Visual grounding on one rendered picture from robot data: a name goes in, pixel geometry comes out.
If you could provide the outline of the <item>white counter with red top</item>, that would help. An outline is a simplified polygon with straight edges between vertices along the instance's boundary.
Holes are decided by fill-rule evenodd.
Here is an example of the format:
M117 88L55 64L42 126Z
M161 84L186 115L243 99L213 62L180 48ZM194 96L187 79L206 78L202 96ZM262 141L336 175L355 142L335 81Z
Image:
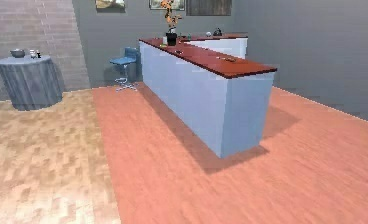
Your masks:
M259 144L275 67L183 41L164 47L160 38L141 39L139 46L145 85L218 157Z

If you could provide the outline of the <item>blue swivel stool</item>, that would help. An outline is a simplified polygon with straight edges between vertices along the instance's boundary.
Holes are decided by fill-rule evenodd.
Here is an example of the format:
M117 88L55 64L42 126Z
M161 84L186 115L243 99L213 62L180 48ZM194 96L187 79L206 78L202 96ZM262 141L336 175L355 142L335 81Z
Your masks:
M124 56L121 58L111 59L110 62L114 65L120 66L124 69L124 75L115 79L115 82L119 85L116 89L117 92L125 89L137 90L138 83L129 81L128 66L137 62L138 50L132 47L126 47L124 49Z

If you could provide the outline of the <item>white cabinet with red top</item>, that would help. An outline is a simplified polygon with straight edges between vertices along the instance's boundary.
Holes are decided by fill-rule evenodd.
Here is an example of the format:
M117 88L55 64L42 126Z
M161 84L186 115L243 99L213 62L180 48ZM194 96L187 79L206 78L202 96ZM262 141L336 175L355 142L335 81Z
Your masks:
M247 52L248 37L242 34L223 34L222 36L187 36L182 41L197 47L213 50L244 59Z

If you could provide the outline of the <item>orange plant in black pot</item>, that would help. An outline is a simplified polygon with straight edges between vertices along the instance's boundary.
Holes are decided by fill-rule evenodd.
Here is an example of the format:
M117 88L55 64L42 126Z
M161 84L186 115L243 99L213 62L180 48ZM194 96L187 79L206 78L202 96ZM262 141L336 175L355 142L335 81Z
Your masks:
M160 6L166 10L165 20L168 24L168 32L166 33L167 45L175 46L177 40L176 25L181 19L180 15L174 15L172 12L172 4L174 0L161 0Z

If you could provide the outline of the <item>dark framed picture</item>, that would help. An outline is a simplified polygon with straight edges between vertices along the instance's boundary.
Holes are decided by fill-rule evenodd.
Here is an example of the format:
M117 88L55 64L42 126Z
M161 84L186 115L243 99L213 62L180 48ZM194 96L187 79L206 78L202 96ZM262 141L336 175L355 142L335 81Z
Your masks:
M188 16L230 16L232 0L186 0Z

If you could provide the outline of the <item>framed pale picture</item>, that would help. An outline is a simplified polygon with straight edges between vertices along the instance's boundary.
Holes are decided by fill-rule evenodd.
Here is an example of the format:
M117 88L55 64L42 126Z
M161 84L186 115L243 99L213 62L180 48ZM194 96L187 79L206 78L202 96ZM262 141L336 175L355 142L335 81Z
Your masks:
M163 10L161 2L163 0L149 0L149 8L151 10ZM171 8L173 10L184 11L185 10L185 0L166 0L167 2L172 1Z

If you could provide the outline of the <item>framed landscape picture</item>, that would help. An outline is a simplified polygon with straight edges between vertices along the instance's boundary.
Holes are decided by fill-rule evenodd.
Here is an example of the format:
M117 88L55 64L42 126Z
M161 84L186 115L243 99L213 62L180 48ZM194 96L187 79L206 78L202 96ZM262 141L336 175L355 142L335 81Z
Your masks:
M124 0L95 0L95 6L98 12L125 12Z

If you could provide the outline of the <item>round grey draped table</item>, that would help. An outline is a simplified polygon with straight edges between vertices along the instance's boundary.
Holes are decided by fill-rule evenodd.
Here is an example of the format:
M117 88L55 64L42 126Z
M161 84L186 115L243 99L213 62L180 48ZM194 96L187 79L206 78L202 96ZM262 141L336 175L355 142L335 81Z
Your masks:
M19 111L47 108L62 100L62 79L49 55L0 59L0 75Z

